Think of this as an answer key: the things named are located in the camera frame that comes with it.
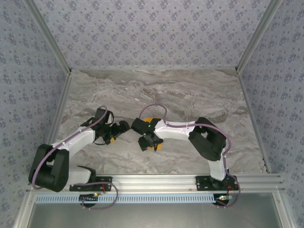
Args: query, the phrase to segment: white arm segment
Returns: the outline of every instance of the white arm segment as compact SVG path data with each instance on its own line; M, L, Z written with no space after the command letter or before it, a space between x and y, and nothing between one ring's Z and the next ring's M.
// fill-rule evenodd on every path
M189 125L189 124L195 124L194 121L188 122L188 123L179 123L179 122L169 122L166 121L168 124L179 126L179 125ZM184 128L173 128L168 127L163 120L160 120L156 126L154 133L157 135L157 137L161 139L180 139L184 141L189 141L189 133L192 132L194 127L184 127Z
M167 123L179 126L179 125L190 125L195 123L194 121L188 122L188 123L179 123L179 122L169 122ZM173 128L168 127L163 120L160 120L156 126L154 133L157 135L157 137L161 139L180 139L184 141L189 141L189 133L194 130L195 127L184 127L184 128ZM224 169L224 163L223 158L219 161L208 161L209 167L210 167L210 176L216 180L222 181L225 176L226 172Z
M79 127L77 131L82 130L84 128L86 127ZM95 139L95 131L93 131L92 129L88 129L85 132L81 132L79 135L75 136L73 139L71 139L64 145L60 146L58 149L66 149L67 151L69 151L69 160L71 160L71 158L79 150L81 150L86 145L92 143L94 139ZM52 146L56 146L62 141L56 142L52 144ZM73 167L73 168L70 167L68 171L68 181L66 183L66 186L70 186L72 184L78 184L78 183L88 183L90 175L91 175L90 170L81 167Z
M224 180L226 171L224 168L223 157L221 156L219 161L207 161L210 167L210 176L216 180Z
M76 132L78 132L79 130L83 130L85 128L86 127L79 127ZM95 131L93 131L91 128L89 128L85 132L81 132L79 135L75 136L73 139L71 139L64 145L60 146L58 149L66 149L67 151L69 151L70 152L69 159L71 159L79 150L81 150L86 145L92 143L94 141L94 139L95 139ZM56 142L56 143L52 144L52 146L56 146L59 143L63 142L64 140Z

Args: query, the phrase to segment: white robotic arm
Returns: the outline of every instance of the white robotic arm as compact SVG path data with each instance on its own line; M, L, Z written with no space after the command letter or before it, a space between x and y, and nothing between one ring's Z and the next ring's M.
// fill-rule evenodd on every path
M105 112L105 109L98 108L95 117L84 122L69 137L52 145L40 145L29 173L29 182L32 183L34 174L38 170L35 184L56 192L61 191L66 185L87 183L91 177L92 169L88 167L70 167L69 160L79 150L93 143L97 138L102 137L104 143L109 144L120 134L130 129L126 121L112 124L114 120L113 113L111 111ZM54 152L43 162L45 156L51 150L54 150Z
M211 177L218 181L222 181L226 176L226 171L221 154L226 146L226 139L223 135L213 131L212 129L193 126L199 123L213 125L209 120L202 117L200 117L196 122L193 121L187 123L169 121L165 123L164 120L156 118L152 119L152 121L148 123L136 118L131 128L137 133L143 135L143 137L138 141L143 151L146 150L147 147L151 146L156 150L157 145L162 143L163 139L168 138L184 140L192 143L201 156L207 159ZM206 138L201 135L201 133L205 132L208 133Z

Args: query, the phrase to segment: marble surface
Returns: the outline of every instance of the marble surface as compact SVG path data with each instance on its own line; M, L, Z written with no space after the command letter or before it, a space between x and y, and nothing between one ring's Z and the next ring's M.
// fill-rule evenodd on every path
M78 69L71 76L59 140L94 116L101 105L114 113L116 122L126 120L131 125L146 105L161 103L168 108L168 121L195 121L204 116L228 133L232 140L227 155L231 172L265 172L235 70ZM143 117L162 115L161 107L143 113ZM129 130L110 145L88 145L71 164L89 166L97 173L209 172L207 161L190 142L167 139L161 150L142 152L139 137Z

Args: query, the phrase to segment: black mounting plate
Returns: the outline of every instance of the black mounting plate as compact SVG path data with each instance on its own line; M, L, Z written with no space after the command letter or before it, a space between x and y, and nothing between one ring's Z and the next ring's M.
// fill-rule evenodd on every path
M195 182L197 191L231 191L232 189L228 186L231 186L234 191L238 190L238 185L228 175L223 181L215 180L210 176L196 176Z
M112 177L96 177L94 182L111 182ZM70 191L93 191L93 192L101 192L101 191L111 191L111 185L104 184L104 189L101 184L97 185L89 185L89 186L79 186L79 185L70 185Z

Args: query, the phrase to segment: wall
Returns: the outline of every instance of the wall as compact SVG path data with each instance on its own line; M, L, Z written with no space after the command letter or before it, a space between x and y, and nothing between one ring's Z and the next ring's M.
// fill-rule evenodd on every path
M22 0L0 1L0 227L12 227L65 74Z
M70 67L234 67L269 0L35 0Z
M304 227L304 2L286 0L242 77L273 172Z

